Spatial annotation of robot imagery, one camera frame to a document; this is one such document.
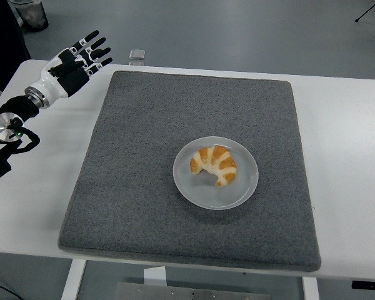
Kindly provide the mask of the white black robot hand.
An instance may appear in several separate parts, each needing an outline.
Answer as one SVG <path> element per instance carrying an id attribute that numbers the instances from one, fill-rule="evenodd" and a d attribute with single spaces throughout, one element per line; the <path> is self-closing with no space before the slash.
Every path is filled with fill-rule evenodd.
<path id="1" fill-rule="evenodd" d="M 25 94 L 38 108 L 46 109 L 61 98 L 76 94 L 104 66 L 113 61 L 104 58 L 110 48 L 101 49 L 105 37 L 96 39 L 95 30 L 71 47 L 60 51 L 41 70 L 40 78 L 31 83 Z"/>

